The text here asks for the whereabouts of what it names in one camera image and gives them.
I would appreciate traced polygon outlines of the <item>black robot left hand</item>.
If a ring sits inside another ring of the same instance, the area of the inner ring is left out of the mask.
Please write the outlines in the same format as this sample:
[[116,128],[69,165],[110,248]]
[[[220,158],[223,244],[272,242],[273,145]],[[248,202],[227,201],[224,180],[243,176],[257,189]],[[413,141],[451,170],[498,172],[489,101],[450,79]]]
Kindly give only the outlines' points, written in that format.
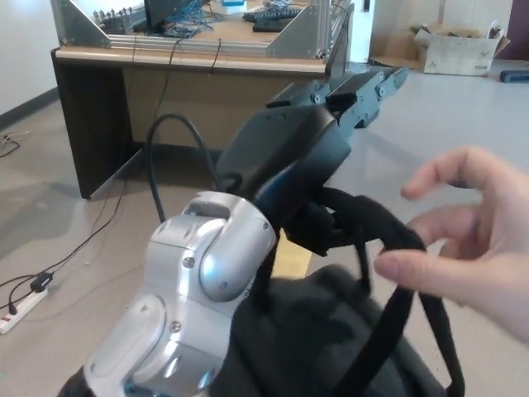
[[379,115],[406,67],[292,83],[254,114],[217,162],[226,191],[251,201],[287,238],[325,256],[337,227],[316,192],[350,154],[348,138]]

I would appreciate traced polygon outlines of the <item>person bare hand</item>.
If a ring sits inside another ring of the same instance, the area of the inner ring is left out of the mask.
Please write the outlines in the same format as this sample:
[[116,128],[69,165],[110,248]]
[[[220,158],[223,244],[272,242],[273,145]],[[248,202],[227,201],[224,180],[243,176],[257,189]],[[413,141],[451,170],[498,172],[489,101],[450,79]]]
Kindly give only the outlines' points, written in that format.
[[384,251],[374,261],[387,280],[450,299],[528,343],[528,174],[477,146],[423,165],[403,186],[417,200],[441,184],[477,189],[479,203],[433,208],[408,226],[439,254]]

